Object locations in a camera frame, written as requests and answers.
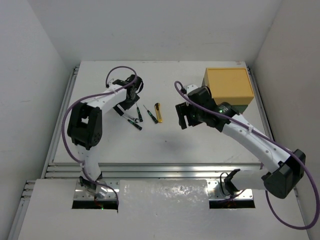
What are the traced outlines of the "silver wrench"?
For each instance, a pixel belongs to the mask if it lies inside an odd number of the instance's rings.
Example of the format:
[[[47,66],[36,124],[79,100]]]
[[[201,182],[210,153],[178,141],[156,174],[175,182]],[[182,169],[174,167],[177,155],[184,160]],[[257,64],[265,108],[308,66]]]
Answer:
[[[131,120],[131,121],[133,121],[133,122],[135,122],[135,123],[139,123],[140,122],[138,118],[130,116],[130,115],[126,114],[126,113],[124,113],[122,116],[127,118],[127,119],[129,119],[129,120]]]

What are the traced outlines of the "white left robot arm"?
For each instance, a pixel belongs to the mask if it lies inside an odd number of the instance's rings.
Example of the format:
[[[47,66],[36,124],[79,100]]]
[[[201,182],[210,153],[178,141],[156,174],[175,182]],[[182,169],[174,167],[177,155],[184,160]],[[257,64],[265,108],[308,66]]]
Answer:
[[[140,99],[138,93],[143,89],[143,80],[130,75],[126,80],[116,79],[106,81],[106,90],[82,97],[75,101],[66,111],[62,128],[62,141],[70,157],[81,166],[80,184],[91,192],[97,188],[107,188],[102,182],[102,172],[96,157],[97,145],[103,136],[103,116],[111,110],[119,115],[129,110]]]

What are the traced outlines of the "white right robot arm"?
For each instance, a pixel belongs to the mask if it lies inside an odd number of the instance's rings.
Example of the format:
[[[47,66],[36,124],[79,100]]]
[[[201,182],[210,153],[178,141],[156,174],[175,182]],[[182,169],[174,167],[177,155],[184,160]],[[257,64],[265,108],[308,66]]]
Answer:
[[[266,172],[232,170],[222,184],[230,195],[249,188],[266,190],[279,199],[287,197],[304,176],[299,163],[306,161],[306,155],[301,150],[289,154],[270,142],[236,107],[227,102],[217,104],[206,86],[191,84],[177,90],[186,99],[175,106],[182,129],[205,123],[237,141],[266,167]]]

